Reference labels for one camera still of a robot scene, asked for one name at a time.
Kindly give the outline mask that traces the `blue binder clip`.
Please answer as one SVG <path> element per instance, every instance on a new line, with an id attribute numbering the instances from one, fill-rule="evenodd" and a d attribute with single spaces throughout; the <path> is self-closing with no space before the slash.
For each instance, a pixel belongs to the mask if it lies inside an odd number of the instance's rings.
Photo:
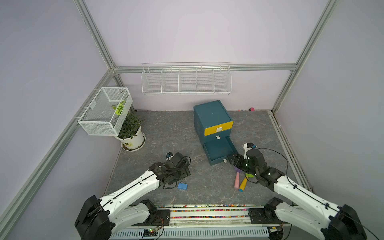
<path id="1" fill-rule="evenodd" d="M 188 184 L 185 183 L 178 183 L 177 188 L 179 190 L 187 190 L 188 189 Z"/>

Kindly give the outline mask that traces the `teal bottom drawer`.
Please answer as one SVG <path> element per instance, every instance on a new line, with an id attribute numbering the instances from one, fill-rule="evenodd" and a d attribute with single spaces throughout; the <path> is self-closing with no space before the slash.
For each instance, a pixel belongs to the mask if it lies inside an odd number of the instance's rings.
<path id="1" fill-rule="evenodd" d="M 238 153 L 230 137 L 210 141 L 203 147 L 211 166 L 230 161 L 230 156 Z"/>

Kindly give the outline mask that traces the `teal drawer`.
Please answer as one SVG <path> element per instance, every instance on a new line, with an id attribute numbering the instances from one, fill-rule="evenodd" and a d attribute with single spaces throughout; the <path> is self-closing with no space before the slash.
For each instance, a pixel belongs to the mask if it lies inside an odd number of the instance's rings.
<path id="1" fill-rule="evenodd" d="M 218 132 L 218 133 L 214 133 L 214 134 L 211 134 L 211 135 L 208 135 L 208 136 L 203 136 L 201 138 L 201 143 L 202 143 L 202 145 L 204 145 L 204 144 L 209 143 L 209 142 L 213 142 L 213 141 L 216 141 L 216 140 L 224 139 L 224 138 L 230 136 L 231 131 L 232 131 L 231 129 L 228 129 L 228 130 L 221 131 L 221 132 Z"/>
<path id="2" fill-rule="evenodd" d="M 210 141 L 203 147 L 211 166 L 230 161 L 230 156 L 238 153 L 230 137 Z"/>

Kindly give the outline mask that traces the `yellow top drawer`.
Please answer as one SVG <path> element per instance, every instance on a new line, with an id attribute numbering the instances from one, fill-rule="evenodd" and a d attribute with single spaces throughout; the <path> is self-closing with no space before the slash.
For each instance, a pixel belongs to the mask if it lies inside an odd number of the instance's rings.
<path id="1" fill-rule="evenodd" d="M 227 123 L 222 123 L 222 124 L 219 124 L 216 126 L 208 127 L 204 130 L 204 135 L 209 136 L 209 135 L 213 135 L 216 133 L 220 133 L 222 131 L 230 130 L 233 127 L 233 123 L 234 123 L 234 121 L 230 121 Z"/>

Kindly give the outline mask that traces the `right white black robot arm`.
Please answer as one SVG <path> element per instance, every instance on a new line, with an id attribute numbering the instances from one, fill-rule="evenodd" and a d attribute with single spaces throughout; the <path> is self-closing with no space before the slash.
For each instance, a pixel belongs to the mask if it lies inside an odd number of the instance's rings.
<path id="1" fill-rule="evenodd" d="M 289 223 L 319 240 L 366 240 L 367 234 L 357 212 L 348 205 L 333 204 L 301 187 L 287 174 L 269 167 L 259 149 L 246 147 L 245 154 L 229 155 L 229 163 L 254 176 L 257 182 L 294 204 L 278 198 L 264 206 L 263 217 L 268 222 Z"/>

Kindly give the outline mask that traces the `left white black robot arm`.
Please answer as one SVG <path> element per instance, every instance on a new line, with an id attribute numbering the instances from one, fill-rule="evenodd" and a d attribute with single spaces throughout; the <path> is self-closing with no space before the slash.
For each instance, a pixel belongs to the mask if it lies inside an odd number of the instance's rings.
<path id="1" fill-rule="evenodd" d="M 140 177 L 121 189 L 97 198 L 85 200 L 75 221 L 82 240 L 108 240 L 124 228 L 144 223 L 157 208 L 149 200 L 133 203 L 147 193 L 162 187 L 173 189 L 190 176 L 191 158 L 181 153 L 167 155 L 165 162 L 152 164 Z"/>

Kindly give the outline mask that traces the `teal drawer cabinet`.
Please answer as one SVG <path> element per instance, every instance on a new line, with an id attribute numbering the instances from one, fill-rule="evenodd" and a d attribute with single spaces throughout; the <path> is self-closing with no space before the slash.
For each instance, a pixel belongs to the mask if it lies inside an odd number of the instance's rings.
<path id="1" fill-rule="evenodd" d="M 200 142 L 206 128 L 234 121 L 220 100 L 196 105 L 193 110 L 194 127 Z"/>

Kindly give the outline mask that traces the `purple toy shovel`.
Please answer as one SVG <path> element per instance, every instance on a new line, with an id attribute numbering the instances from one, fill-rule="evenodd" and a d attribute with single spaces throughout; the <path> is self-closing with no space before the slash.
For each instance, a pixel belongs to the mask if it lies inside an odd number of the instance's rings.
<path id="1" fill-rule="evenodd" d="M 235 167 L 235 170 L 236 170 L 236 176 L 235 176 L 234 188 L 236 190 L 238 190 L 240 187 L 240 172 L 241 172 L 241 170 L 238 169 L 237 167 Z"/>

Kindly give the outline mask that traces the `green toy shovel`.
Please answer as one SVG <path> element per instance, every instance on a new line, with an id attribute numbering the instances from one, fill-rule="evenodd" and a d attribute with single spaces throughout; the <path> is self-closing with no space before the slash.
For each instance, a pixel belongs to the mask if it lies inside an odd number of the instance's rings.
<path id="1" fill-rule="evenodd" d="M 243 179 L 243 181 L 241 182 L 241 184 L 239 186 L 239 191 L 243 192 L 245 190 L 247 183 L 249 182 L 249 179 L 254 178 L 254 177 L 255 176 L 252 174 L 245 173 L 245 178 Z"/>

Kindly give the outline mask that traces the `potted green plant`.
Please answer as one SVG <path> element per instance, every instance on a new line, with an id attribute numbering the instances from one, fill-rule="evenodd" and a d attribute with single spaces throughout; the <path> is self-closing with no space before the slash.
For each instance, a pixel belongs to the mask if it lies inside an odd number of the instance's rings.
<path id="1" fill-rule="evenodd" d="M 145 145 L 146 136 L 142 132 L 142 121 L 136 113 L 127 114 L 120 133 L 115 138 L 127 152 L 138 151 Z"/>

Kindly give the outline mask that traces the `green leaf toy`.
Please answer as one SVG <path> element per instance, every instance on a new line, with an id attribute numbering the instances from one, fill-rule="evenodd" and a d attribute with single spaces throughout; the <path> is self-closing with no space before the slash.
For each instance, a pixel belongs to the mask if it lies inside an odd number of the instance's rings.
<path id="1" fill-rule="evenodd" d="M 125 103 L 126 103 L 126 101 L 122 101 L 118 105 L 112 106 L 112 108 L 115 110 L 115 114 L 117 116 L 120 116 L 121 113 L 123 112 L 124 107 L 125 107 Z"/>

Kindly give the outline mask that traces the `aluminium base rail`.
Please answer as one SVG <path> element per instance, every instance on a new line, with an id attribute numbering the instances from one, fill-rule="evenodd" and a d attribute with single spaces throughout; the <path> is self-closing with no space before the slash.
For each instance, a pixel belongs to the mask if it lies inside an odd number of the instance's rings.
<path id="1" fill-rule="evenodd" d="M 163 221 L 139 224 L 112 234 L 112 240 L 292 240 L 299 229 L 311 239 L 325 239 L 319 220 L 286 203 L 267 219 L 257 206 L 162 206 Z"/>

